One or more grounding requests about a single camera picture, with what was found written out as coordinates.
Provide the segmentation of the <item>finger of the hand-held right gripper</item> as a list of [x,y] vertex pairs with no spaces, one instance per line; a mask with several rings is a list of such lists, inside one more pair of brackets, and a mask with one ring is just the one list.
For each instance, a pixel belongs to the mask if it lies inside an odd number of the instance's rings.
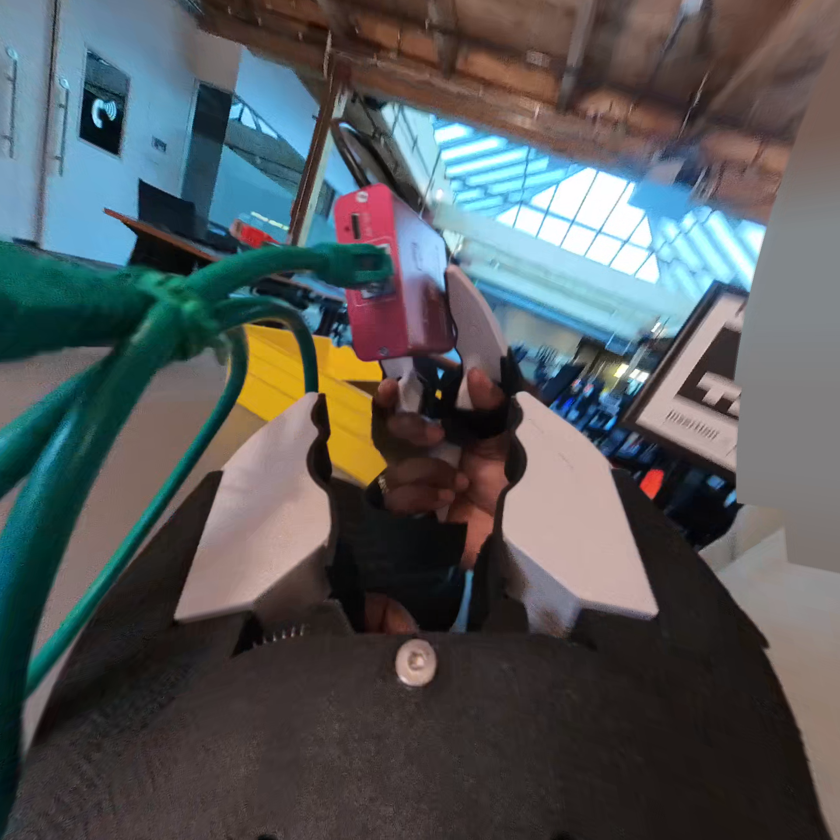
[[509,346],[489,303],[467,274],[456,265],[446,270],[448,307],[455,326],[455,351],[461,362],[458,394],[468,394],[468,374],[482,371],[505,392]]
[[420,414],[424,401],[424,382],[414,358],[393,358],[380,361],[385,379],[396,382],[395,410],[398,413]]

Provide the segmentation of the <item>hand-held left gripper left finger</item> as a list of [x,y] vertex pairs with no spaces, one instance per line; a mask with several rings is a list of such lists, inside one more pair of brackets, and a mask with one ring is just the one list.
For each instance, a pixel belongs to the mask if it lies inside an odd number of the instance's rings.
[[326,396],[306,393],[224,465],[174,619],[302,622],[329,598],[337,540]]

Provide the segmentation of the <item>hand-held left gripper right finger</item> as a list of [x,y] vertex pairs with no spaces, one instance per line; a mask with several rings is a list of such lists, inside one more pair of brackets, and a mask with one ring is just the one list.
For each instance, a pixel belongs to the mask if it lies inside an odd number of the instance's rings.
[[613,469],[528,392],[511,399],[507,485],[486,543],[487,627],[570,634],[585,613],[649,622],[658,603]]

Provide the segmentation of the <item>red network switch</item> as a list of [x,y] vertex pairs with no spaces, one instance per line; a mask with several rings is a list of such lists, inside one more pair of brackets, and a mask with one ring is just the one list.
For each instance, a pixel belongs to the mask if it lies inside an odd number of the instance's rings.
[[347,288],[353,350],[365,362],[443,354],[455,347],[443,238],[384,184],[343,195],[333,209],[339,245],[371,245],[392,261],[388,280]]

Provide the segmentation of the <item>yellow plastic bin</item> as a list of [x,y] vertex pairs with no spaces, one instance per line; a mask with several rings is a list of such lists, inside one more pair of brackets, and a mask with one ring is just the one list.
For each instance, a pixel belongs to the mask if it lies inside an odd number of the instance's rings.
[[[263,421],[271,421],[304,393],[298,343],[285,329],[249,325],[248,373],[238,403]],[[371,401],[382,380],[374,362],[358,359],[350,346],[315,337],[320,392],[326,396],[334,468],[363,486],[379,475],[385,462],[371,438]]]

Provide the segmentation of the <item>person's left hand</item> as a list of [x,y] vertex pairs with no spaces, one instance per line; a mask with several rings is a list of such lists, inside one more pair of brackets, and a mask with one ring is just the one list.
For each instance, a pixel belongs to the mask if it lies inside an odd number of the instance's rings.
[[366,593],[364,631],[368,634],[408,636],[418,633],[419,625],[399,602],[382,593]]

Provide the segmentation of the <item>black laptop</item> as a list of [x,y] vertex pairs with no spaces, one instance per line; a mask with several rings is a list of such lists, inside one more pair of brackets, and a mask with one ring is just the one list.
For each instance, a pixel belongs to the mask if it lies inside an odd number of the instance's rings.
[[138,180],[137,218],[173,235],[189,239],[197,236],[195,204],[142,179]]

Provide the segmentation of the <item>black phone icon sign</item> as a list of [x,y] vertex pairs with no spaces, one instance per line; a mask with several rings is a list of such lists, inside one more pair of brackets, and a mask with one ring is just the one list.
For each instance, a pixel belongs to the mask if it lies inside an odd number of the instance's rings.
[[79,117],[80,140],[119,158],[123,150],[129,96],[129,75],[87,49]]

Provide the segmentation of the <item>wooden post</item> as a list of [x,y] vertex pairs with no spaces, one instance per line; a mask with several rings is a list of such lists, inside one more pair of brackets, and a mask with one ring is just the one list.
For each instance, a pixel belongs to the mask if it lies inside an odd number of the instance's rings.
[[328,58],[318,117],[290,215],[288,243],[304,247],[317,215],[319,196],[334,146],[333,124],[340,121],[350,95],[350,71],[344,62]]

